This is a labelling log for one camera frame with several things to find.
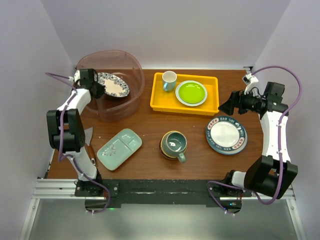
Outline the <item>teal rim lettered plate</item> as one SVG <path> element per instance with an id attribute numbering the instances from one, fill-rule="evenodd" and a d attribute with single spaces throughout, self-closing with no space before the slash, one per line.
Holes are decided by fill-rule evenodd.
<path id="1" fill-rule="evenodd" d="M 205 135 L 213 150 L 227 156 L 240 153 L 248 143 L 245 127 L 229 116 L 211 119 L 206 126 Z"/>

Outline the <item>blue floral pattern plate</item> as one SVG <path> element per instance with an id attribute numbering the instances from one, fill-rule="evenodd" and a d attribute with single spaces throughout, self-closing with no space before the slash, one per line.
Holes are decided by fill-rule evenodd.
<path id="1" fill-rule="evenodd" d="M 108 96 L 125 98 L 130 94 L 128 84 L 114 74 L 99 72 L 97 74 L 97 81 L 104 87 L 104 93 Z"/>

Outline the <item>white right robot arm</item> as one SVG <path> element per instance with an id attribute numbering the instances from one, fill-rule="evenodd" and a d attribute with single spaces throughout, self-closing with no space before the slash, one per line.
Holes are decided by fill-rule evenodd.
<path id="1" fill-rule="evenodd" d="M 261 156 L 246 171 L 232 170 L 227 173 L 223 192 L 230 197 L 246 189 L 280 199 L 298 174 L 298 166 L 291 163 L 286 140 L 288 105 L 282 102 L 285 86 L 268 82 L 262 97 L 253 92 L 232 91 L 229 99 L 219 110 L 231 116 L 234 109 L 244 114 L 248 111 L 259 116 L 263 147 Z"/>

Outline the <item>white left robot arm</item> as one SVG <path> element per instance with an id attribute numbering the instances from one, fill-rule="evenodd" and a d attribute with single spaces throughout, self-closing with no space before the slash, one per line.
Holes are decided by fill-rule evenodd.
<path id="1" fill-rule="evenodd" d="M 65 158 L 71 162 L 78 175 L 76 186 L 79 191 L 107 198 L 110 194 L 86 151 L 86 133 L 80 117 L 92 98 L 98 99 L 105 93 L 98 83 L 98 72 L 89 68 L 77 70 L 73 77 L 45 74 L 71 87 L 68 99 L 56 110 L 46 113 L 49 144 L 58 151 L 59 162 Z"/>

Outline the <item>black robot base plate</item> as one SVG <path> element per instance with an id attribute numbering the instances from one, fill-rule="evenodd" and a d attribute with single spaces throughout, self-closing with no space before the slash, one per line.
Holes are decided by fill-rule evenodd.
<path id="1" fill-rule="evenodd" d="M 110 209 L 125 204 L 205 205 L 223 206 L 236 213 L 242 208 L 242 201 L 252 196 L 249 192 L 199 179 L 104 179 L 102 185 L 109 190 L 107 193 L 91 182 L 77 183 L 74 195 L 84 197 L 89 210 L 102 209 L 105 204 Z"/>

